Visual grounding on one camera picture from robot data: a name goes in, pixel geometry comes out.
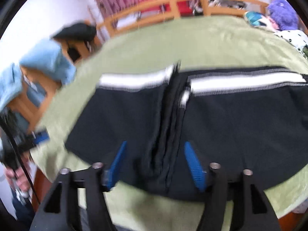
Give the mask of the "person's left hand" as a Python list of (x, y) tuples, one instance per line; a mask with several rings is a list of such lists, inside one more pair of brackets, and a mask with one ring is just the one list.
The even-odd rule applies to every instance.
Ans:
[(19, 167), (17, 170), (5, 167), (4, 174), (6, 180), (12, 189), (17, 186), (22, 192), (27, 192), (30, 189), (30, 183), (23, 169)]

